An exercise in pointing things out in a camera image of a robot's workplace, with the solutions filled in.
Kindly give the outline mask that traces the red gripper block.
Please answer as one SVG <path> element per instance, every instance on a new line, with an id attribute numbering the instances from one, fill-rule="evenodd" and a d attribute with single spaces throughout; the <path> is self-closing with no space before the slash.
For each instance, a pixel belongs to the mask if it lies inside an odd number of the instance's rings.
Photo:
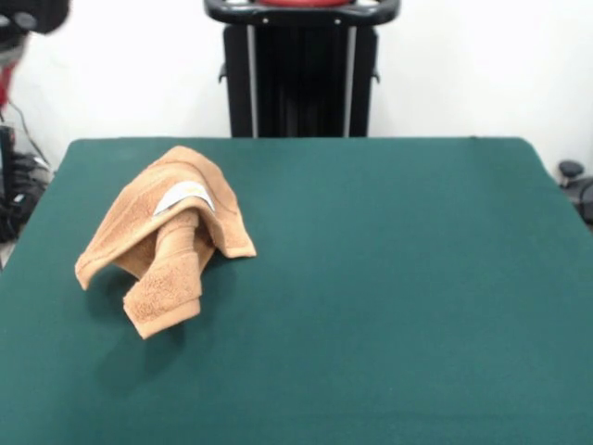
<path id="1" fill-rule="evenodd" d="M 13 74 L 19 62 L 12 61 L 6 65 L 1 66 L 0 72 L 0 107 L 4 108 L 9 99 L 10 85 L 12 83 Z"/>

